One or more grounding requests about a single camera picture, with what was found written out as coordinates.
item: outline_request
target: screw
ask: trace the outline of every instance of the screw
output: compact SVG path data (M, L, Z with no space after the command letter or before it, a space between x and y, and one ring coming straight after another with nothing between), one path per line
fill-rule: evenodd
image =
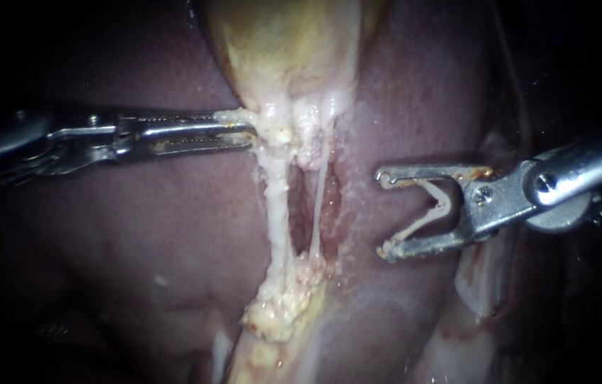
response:
M493 200L493 191L489 186L481 186L472 192L472 201L479 207L486 206Z
M539 174L536 178L536 189L539 192L547 193L551 189L555 189L557 180L551 174Z
M88 126L89 127L96 127L98 122L99 122L99 117L96 114L91 114L90 116L88 116Z

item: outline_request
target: metal grasper jaw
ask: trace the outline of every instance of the metal grasper jaw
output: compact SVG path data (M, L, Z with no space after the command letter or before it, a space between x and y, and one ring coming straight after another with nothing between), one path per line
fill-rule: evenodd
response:
M83 107L20 110L0 119L0 190L34 178L72 174L93 164L124 164L251 148L248 122L218 112Z
M400 166L382 166L374 178L385 190L393 188L403 188L407 186L420 185L422 181L452 180L465 191L468 186L481 180L488 180L494 174L493 169L488 166L464 165L464 164L414 164ZM428 222L422 222L416 229L427 225ZM448 233L434 235L425 238L410 239L415 230L396 233L391 239L377 247L376 251L379 257L389 262L395 262L400 259L410 257L423 257L428 254L456 250L469 245L475 241L482 241L490 235L476 233L472 220L464 211L460 212L460 221L458 225Z
M399 231L376 251L393 262L459 250L494 236L506 225L526 221L546 233L580 225L593 214L602 186L602 141L581 142L521 161L497 175L487 166L410 164L382 166L374 178L385 189L419 185L439 201L410 227ZM448 233L418 238L417 229L447 215L439 209L448 197L429 181L453 180L463 193L460 220Z

